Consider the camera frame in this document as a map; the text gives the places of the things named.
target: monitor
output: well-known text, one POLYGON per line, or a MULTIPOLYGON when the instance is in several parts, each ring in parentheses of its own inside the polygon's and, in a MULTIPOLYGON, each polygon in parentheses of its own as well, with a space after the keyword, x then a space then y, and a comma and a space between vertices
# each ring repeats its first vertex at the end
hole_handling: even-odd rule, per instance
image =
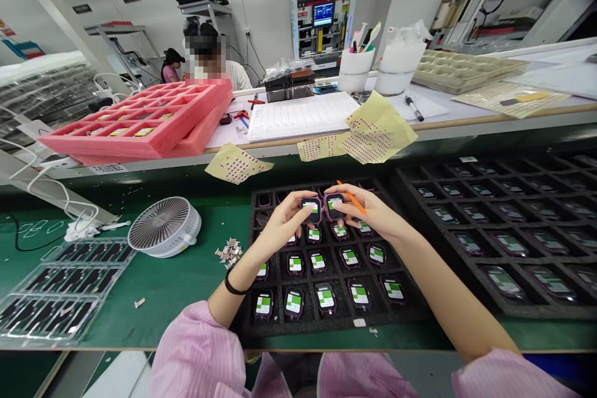
POLYGON ((331 25, 334 20, 335 1, 313 5, 313 26, 331 25))

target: pen holder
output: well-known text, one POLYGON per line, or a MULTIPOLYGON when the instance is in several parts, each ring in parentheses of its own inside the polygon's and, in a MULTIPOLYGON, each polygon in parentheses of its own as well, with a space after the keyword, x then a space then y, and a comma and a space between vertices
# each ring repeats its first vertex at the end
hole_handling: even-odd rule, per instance
POLYGON ((401 94, 409 86, 423 57, 425 47, 424 42, 386 47, 379 64, 375 90, 382 95, 401 94))
POLYGON ((351 53, 350 50, 344 50, 340 62, 338 90, 347 92, 365 90, 374 55, 375 51, 351 53))

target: pink sleeve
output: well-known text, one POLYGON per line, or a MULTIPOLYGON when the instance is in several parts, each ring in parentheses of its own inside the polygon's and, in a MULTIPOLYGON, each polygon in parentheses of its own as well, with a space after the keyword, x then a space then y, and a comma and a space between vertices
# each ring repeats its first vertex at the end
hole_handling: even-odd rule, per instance
POLYGON ((180 81, 176 72, 167 65, 162 69, 162 73, 164 74, 164 79, 166 82, 170 82, 170 77, 174 78, 175 81, 180 81))
POLYGON ((458 398, 572 398, 579 395, 511 351, 489 354, 452 374, 458 398))
POLYGON ((245 395, 244 356, 238 337, 193 303, 168 326, 151 369, 152 397, 245 395))

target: portable fan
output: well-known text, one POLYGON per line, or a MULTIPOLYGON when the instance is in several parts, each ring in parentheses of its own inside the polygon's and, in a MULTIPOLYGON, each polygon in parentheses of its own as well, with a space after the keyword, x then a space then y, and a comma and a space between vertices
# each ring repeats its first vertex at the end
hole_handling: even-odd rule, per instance
POLYGON ((156 258, 169 258, 197 241, 201 216, 188 200, 174 196, 146 209, 129 230, 129 245, 156 258))

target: hand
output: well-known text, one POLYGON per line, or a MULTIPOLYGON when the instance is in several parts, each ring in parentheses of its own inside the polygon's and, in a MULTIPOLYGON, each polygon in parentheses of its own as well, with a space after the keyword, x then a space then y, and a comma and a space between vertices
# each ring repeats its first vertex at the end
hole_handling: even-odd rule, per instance
POLYGON ((301 224, 313 211, 311 206, 300 208, 300 201, 303 198, 315 196, 317 193, 310 191, 292 192, 286 196, 286 199, 275 208, 266 227, 251 248, 257 246, 267 260, 285 246, 294 233, 299 238, 301 224))
POLYGON ((359 224, 353 220, 353 217, 359 218, 390 243, 410 239, 412 236, 418 234, 408 222, 369 191, 355 187, 349 183, 344 183, 328 188, 325 192, 342 193, 346 203, 338 203, 334 205, 334 209, 346 213, 345 222, 352 227, 359 228, 359 224), (366 215, 362 214, 356 205, 350 202, 350 198, 346 192, 352 194, 359 201, 367 212, 366 215))

